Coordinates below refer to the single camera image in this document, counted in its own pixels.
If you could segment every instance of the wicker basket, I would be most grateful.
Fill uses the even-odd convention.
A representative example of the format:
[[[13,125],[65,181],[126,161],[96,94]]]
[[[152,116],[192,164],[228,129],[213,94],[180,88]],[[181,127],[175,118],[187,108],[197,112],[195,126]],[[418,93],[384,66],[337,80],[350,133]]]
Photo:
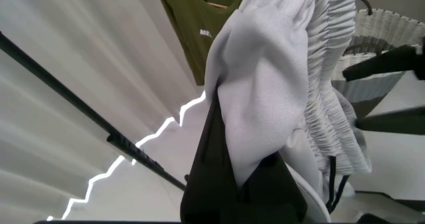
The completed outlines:
[[[383,9],[357,11],[355,34],[339,59],[332,85],[354,106],[358,117],[366,116],[400,80],[403,72],[377,74],[351,82],[342,71],[402,45],[417,45],[425,36],[425,23]]]

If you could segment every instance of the curtain fold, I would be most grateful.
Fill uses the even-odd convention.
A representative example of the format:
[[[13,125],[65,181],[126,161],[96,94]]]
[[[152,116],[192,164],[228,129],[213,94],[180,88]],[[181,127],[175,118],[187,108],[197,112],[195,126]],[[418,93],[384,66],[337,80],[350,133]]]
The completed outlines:
[[[134,143],[203,91],[160,0],[0,0],[0,31]],[[61,218],[120,153],[3,51],[0,67],[0,223]]]

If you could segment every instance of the drawstring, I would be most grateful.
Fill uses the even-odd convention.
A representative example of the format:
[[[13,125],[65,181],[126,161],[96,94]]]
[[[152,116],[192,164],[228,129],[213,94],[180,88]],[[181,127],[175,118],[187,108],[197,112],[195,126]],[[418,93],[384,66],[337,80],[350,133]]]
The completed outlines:
[[[333,196],[335,195],[335,176],[337,172],[337,158],[334,156],[331,156],[330,158],[331,162],[331,173],[329,176],[329,199],[326,203],[326,208],[329,213],[332,213],[333,210],[335,210],[337,204],[339,203],[339,200],[343,194],[345,184],[348,181],[348,178],[350,175],[344,175],[341,183],[339,183],[338,190],[337,190],[337,197],[335,198],[335,201],[333,200]]]

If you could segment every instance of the green tank top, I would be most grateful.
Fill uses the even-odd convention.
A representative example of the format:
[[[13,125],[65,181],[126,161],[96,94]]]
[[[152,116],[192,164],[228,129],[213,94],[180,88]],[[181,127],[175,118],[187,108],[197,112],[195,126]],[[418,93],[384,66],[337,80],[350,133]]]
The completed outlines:
[[[161,0],[197,85],[204,85],[208,51],[222,26],[242,0]],[[225,5],[214,7],[207,2]]]

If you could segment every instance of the curtain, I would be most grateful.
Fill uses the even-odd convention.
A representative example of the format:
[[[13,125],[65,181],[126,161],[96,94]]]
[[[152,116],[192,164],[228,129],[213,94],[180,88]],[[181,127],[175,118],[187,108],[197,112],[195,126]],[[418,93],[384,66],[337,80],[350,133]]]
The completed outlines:
[[[138,146],[204,98],[160,0],[0,0],[0,31]],[[3,52],[0,65],[0,223],[65,218],[127,161]]]

